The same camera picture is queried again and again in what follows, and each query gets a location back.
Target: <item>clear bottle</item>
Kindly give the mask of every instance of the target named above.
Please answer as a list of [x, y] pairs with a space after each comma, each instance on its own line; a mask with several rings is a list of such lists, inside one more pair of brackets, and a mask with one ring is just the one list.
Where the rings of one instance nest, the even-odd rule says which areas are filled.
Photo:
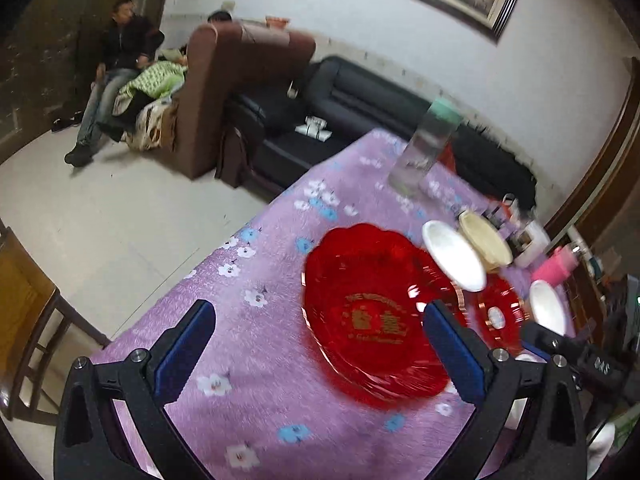
[[453, 103], [442, 98], [436, 99], [389, 173], [391, 187], [406, 197], [417, 196], [420, 193], [418, 184], [461, 122], [462, 115]]

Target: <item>purple tablecloth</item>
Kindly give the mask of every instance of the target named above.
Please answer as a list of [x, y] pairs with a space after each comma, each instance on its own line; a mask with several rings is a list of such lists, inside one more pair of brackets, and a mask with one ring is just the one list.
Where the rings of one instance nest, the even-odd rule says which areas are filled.
[[[371, 222], [419, 244], [427, 220], [453, 224], [452, 208], [486, 206], [440, 165], [423, 183], [432, 198], [397, 195], [386, 176], [403, 148], [374, 130], [314, 167], [94, 358], [110, 362], [149, 348], [195, 300], [209, 300], [215, 334], [166, 411], [217, 480], [421, 479], [472, 413], [451, 384], [419, 408], [364, 406], [330, 386], [308, 352], [300, 274], [328, 230]], [[527, 292], [527, 271], [503, 275]], [[141, 466], [156, 474], [132, 421], [119, 413]]]

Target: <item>screw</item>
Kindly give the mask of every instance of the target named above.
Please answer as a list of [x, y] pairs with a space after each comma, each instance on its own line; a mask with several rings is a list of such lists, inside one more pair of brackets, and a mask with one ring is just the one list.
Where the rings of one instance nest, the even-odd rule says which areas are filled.
[[144, 348], [136, 348], [133, 352], [129, 354], [131, 360], [135, 363], [140, 363], [146, 358], [146, 350]]
[[566, 366], [566, 358], [563, 355], [556, 354], [554, 355], [554, 364], [558, 368], [564, 368]]
[[499, 363], [505, 362], [509, 359], [509, 352], [507, 352], [504, 348], [496, 348], [493, 352], [494, 358]]
[[74, 361], [74, 368], [76, 370], [81, 370], [87, 365], [88, 362], [89, 362], [89, 359], [87, 359], [84, 356], [80, 356], [78, 359]]

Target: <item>pink cup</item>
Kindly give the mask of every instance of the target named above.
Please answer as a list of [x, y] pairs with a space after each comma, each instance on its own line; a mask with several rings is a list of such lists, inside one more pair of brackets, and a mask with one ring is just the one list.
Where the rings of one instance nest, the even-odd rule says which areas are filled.
[[558, 247], [546, 262], [533, 271], [531, 281], [542, 280], [555, 287], [564, 282], [577, 266], [578, 259], [571, 247]]

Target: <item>black hair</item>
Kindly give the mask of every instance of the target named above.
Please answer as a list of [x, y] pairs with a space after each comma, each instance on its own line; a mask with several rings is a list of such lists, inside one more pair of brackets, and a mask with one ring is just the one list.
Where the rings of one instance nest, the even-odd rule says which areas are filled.
[[207, 18], [208, 22], [231, 22], [232, 20], [231, 14], [226, 10], [217, 10]]
[[125, 4], [132, 4], [132, 3], [133, 3], [133, 0], [116, 0], [115, 3], [113, 4], [113, 7], [111, 7], [111, 10], [115, 14], [120, 10], [121, 6]]

